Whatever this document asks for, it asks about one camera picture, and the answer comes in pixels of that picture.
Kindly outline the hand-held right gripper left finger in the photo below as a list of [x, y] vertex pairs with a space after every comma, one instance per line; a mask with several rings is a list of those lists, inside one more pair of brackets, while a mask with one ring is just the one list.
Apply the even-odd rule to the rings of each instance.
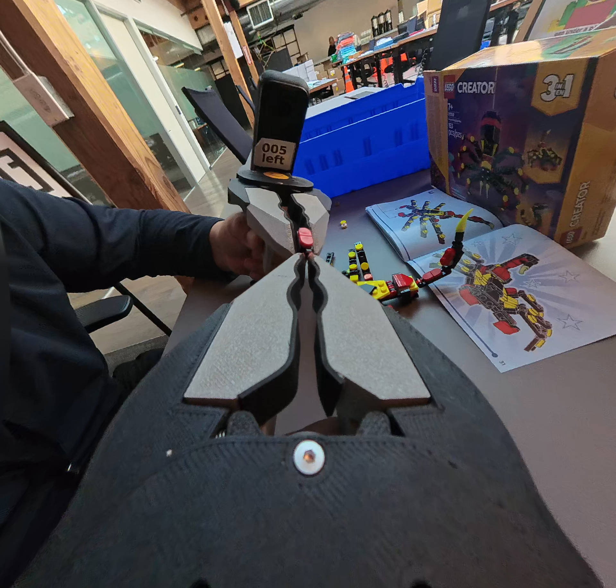
[[293, 255], [223, 308], [185, 402], [248, 411], [260, 425], [290, 404], [298, 385], [305, 263], [304, 255]]

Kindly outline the red yellow toy brick scorpion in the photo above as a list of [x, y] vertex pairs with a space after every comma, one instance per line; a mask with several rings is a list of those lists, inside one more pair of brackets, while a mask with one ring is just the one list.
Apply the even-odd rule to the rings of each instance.
[[420, 279], [414, 279], [412, 276], [403, 273], [393, 275], [390, 281], [374, 279], [362, 243], [356, 243], [354, 248], [349, 250], [349, 266], [343, 272], [343, 275], [379, 302], [384, 303], [397, 299], [400, 303], [408, 303], [418, 297], [420, 288], [449, 276], [458, 265], [464, 253], [463, 240], [466, 223], [470, 219], [472, 211], [473, 209], [460, 217], [451, 246], [445, 249], [440, 258], [440, 267], [425, 273]]

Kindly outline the open building instruction booklet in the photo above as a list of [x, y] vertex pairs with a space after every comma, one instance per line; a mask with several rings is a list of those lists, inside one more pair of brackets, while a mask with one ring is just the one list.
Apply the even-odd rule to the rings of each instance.
[[504, 226], [440, 190], [366, 207], [419, 278], [468, 210], [461, 259], [429, 288], [500, 372], [615, 336], [615, 282], [528, 221]]

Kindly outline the blue plastic bin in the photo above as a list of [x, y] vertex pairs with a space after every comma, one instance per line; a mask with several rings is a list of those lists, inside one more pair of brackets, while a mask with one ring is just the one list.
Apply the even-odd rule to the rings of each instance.
[[330, 198], [429, 168], [422, 76], [325, 105], [304, 121], [293, 173]]

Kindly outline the framed marker sign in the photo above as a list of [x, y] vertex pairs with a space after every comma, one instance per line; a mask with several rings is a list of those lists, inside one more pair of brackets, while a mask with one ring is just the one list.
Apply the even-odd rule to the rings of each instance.
[[36, 192], [89, 201], [5, 121], [1, 121], [1, 178]]

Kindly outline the purple yellow toy set box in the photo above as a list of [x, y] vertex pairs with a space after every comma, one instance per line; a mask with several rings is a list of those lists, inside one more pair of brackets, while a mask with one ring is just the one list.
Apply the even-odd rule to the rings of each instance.
[[615, 30], [485, 48], [424, 71], [432, 185], [566, 248], [615, 210]]

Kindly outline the person's left forearm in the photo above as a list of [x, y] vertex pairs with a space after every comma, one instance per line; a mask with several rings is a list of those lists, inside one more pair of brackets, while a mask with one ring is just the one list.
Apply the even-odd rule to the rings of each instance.
[[68, 292], [143, 276], [233, 278], [212, 253], [210, 233], [219, 218], [97, 206], [7, 180], [1, 180], [1, 217]]

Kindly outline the wooden pillar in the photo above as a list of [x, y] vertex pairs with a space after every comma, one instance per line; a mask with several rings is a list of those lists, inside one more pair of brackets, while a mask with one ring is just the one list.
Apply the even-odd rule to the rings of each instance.
[[53, 130], [116, 207], [189, 211], [53, 0], [1, 0], [1, 32], [72, 111]]

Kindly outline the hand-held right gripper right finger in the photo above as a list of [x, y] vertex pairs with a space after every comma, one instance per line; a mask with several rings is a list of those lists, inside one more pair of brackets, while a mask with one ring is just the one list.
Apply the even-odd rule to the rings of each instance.
[[397, 313], [322, 258], [308, 261], [317, 388], [327, 416], [427, 405], [430, 392], [393, 321]]

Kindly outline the person's left hand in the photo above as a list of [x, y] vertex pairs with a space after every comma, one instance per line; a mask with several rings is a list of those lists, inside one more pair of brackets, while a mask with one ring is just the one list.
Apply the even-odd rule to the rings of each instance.
[[212, 226], [212, 256], [219, 269], [259, 280], [264, 271], [265, 242], [248, 225], [244, 212], [237, 212]]

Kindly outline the instruction board on brown stand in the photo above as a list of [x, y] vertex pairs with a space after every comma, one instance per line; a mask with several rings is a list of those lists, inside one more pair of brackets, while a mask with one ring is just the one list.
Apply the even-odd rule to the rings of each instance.
[[514, 42], [615, 27], [615, 0], [533, 0]]

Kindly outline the black office chair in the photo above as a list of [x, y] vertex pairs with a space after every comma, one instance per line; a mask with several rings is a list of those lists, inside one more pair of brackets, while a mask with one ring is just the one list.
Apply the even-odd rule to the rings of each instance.
[[167, 336], [172, 330], [155, 315], [141, 300], [139, 300], [123, 284], [119, 283], [112, 287], [119, 292], [119, 296], [106, 297], [75, 309], [75, 314], [87, 333], [91, 334], [114, 322], [125, 319], [136, 307], [150, 322]]
[[427, 70], [441, 71], [476, 53], [492, 0], [443, 0]]
[[188, 87], [182, 87], [181, 90], [196, 115], [212, 128], [235, 158], [245, 164], [250, 158], [252, 137], [227, 109], [217, 91], [193, 90]]

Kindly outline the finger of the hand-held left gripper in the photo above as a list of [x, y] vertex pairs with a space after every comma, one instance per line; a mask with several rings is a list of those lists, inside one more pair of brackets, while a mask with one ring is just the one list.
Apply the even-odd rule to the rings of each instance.
[[281, 207], [280, 196], [273, 191], [253, 187], [248, 187], [246, 194], [246, 216], [250, 229], [277, 255], [294, 255], [295, 229]]
[[296, 202], [302, 208], [306, 226], [311, 230], [313, 252], [321, 253], [327, 237], [331, 199], [321, 191], [296, 194]]

